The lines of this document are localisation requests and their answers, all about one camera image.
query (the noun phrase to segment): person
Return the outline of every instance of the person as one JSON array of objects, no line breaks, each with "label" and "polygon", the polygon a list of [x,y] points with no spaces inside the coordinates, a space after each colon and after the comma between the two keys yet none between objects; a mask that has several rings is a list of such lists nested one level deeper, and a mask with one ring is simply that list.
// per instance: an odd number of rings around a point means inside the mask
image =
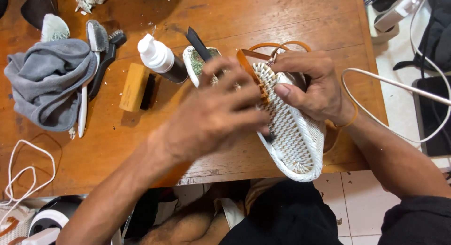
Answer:
[{"label": "person", "polygon": [[[211,86],[219,69],[228,72]],[[356,110],[336,79],[325,52],[278,54],[274,72],[302,72],[311,77],[307,92],[279,84],[285,103],[316,120],[348,124]],[[241,89],[234,89],[235,82]],[[82,202],[58,236],[57,245],[106,244],[140,196],[178,163],[225,150],[255,131],[269,133],[270,117],[254,108],[260,90],[234,58],[205,64],[197,90],[172,118],[153,131],[121,166]],[[344,128],[363,153],[383,187],[401,199],[385,214],[379,244],[451,243],[451,189],[424,154],[362,113]],[[284,180],[263,192],[249,214],[229,229],[209,190],[196,203],[150,231],[143,245],[340,244],[336,219],[312,183]]]}]

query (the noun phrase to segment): small brush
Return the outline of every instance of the small brush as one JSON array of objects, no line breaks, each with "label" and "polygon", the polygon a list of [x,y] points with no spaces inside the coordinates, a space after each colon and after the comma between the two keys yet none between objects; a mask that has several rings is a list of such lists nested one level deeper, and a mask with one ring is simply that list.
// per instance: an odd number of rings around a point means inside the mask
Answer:
[{"label": "small brush", "polygon": [[97,70],[94,79],[89,83],[89,101],[93,100],[97,93],[99,92],[100,86],[102,85],[103,76],[105,75],[106,69],[116,60],[116,49],[122,46],[127,41],[127,36],[122,30],[116,30],[110,36],[108,52],[106,53],[103,61],[100,63],[99,69]]},{"label": "small brush", "polygon": [[91,51],[93,51],[97,57],[97,67],[94,74],[83,83],[82,87],[82,104],[80,106],[80,111],[78,113],[78,136],[81,138],[84,134],[84,129],[86,126],[86,115],[87,115],[87,85],[91,82],[94,75],[97,73],[100,65],[100,52],[108,52],[108,34],[105,28],[100,25],[99,22],[95,20],[88,20],[86,22],[86,34],[87,40],[91,46]]},{"label": "small brush", "polygon": [[69,38],[69,27],[62,18],[46,14],[42,21],[41,42],[64,40]]}]

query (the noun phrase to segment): gray cloth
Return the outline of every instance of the gray cloth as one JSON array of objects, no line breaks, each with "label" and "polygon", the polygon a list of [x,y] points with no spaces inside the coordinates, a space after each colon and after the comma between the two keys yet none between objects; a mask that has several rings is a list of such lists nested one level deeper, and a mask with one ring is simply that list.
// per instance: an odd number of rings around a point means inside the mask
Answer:
[{"label": "gray cloth", "polygon": [[66,131],[78,115],[81,93],[97,59],[86,42],[78,39],[38,42],[26,53],[8,55],[4,74],[11,82],[14,110],[39,127]]}]

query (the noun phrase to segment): fingernail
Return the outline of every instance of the fingernail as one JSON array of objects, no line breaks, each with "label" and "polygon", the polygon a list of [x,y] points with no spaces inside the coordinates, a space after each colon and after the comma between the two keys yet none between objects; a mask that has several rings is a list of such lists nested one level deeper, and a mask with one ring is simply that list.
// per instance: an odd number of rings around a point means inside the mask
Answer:
[{"label": "fingernail", "polygon": [[274,86],[274,91],[279,97],[286,97],[290,93],[290,89],[281,84]]}]

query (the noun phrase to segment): foam pump bottle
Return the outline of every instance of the foam pump bottle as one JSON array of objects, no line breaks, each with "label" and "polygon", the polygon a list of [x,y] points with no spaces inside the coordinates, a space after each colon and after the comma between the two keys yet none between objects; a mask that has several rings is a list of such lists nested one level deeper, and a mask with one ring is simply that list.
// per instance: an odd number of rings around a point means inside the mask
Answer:
[{"label": "foam pump bottle", "polygon": [[162,42],[147,34],[138,43],[138,51],[144,65],[176,84],[183,83],[188,78],[186,66],[171,49]]}]

